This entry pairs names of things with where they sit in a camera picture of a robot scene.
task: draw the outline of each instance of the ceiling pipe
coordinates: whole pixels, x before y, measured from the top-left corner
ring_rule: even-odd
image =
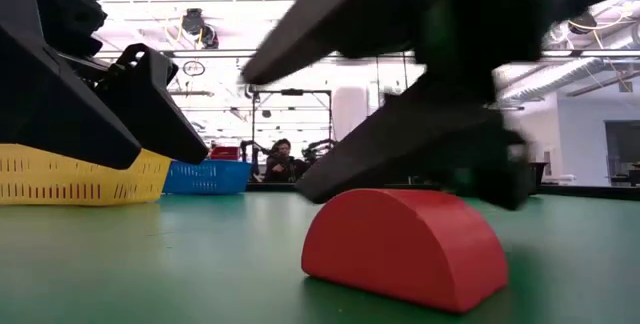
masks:
[[[293,3],[296,0],[102,0],[100,4],[188,4],[190,6],[217,3]]]
[[[607,49],[638,50],[640,49],[640,22],[636,22],[619,30],[602,40]],[[590,45],[580,50],[599,50],[599,45]],[[602,58],[581,58],[569,63],[551,66],[503,89],[498,95],[498,102],[525,102],[535,97],[542,97],[565,85],[588,78],[607,69],[608,62]]]
[[[214,92],[211,91],[205,91],[205,90],[169,90],[169,95],[171,96],[184,96],[184,97],[189,97],[189,96],[207,96],[207,97],[212,97],[215,95]]]
[[[609,80],[606,80],[604,82],[600,82],[600,83],[595,83],[593,85],[589,85],[588,87],[585,88],[581,88],[578,90],[574,90],[571,93],[567,93],[567,98],[575,98],[584,94],[588,94],[591,92],[594,92],[596,90],[600,90],[600,89],[604,89],[607,87],[610,87],[612,85],[619,85],[621,83],[624,83],[627,80],[631,80],[633,78],[637,78],[640,76],[640,72],[626,72],[626,73],[621,73],[619,76],[616,75],[614,78],[611,78]]]
[[[518,81],[528,77],[529,75],[532,75],[535,72],[538,72],[544,68],[546,68],[546,65],[542,65],[542,64],[538,64],[538,65],[532,65],[531,68],[529,68],[529,70],[523,72],[523,73],[519,73],[515,76],[511,76],[509,77],[508,75],[503,75],[500,74],[499,72],[497,72],[496,75],[494,75],[494,79],[496,82],[496,86],[498,88],[508,88],[509,86],[513,85],[514,83],[517,83]]]

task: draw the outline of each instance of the man with dark hair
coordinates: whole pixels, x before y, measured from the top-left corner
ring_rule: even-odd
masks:
[[[271,183],[295,183],[308,169],[307,164],[290,156],[291,142],[278,140],[267,158],[264,181]]]

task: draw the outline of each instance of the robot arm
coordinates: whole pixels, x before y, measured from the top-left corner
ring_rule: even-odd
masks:
[[[318,160],[318,152],[323,150],[330,150],[338,142],[333,139],[324,139],[317,142],[310,143],[305,149],[302,149],[302,157],[307,164],[314,164]]]
[[[242,161],[246,162],[247,161],[247,147],[248,146],[253,146],[253,153],[255,156],[258,155],[258,153],[262,153],[264,155],[269,155],[271,154],[271,151],[265,147],[263,147],[262,145],[256,143],[253,140],[243,140],[240,142],[240,152],[242,153]]]
[[[93,59],[106,18],[95,0],[0,0],[6,105],[0,143],[17,143],[116,169],[140,150],[198,164],[207,147],[166,86],[178,68],[129,46],[115,64]]]
[[[530,188],[527,143],[489,109],[496,101],[492,70],[538,60],[552,24],[599,1],[297,0],[243,77],[263,85],[336,51],[361,58],[412,50],[428,72],[313,165],[298,190],[323,203],[400,175],[455,178],[466,169],[481,199],[515,210]],[[518,25],[505,25],[497,38],[478,35],[513,18]]]

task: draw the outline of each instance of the green table surface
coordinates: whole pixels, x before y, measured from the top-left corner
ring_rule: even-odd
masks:
[[[500,237],[510,284],[461,317],[307,278],[320,206],[296,194],[2,207],[0,323],[640,323],[640,203],[469,203]]]

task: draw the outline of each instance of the red object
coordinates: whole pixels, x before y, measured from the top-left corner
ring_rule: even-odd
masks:
[[[502,246],[450,194],[357,189],[317,214],[302,251],[310,276],[455,313],[507,285]]]
[[[238,158],[240,158],[238,147],[215,147],[209,154],[209,159],[215,160],[238,160]]]

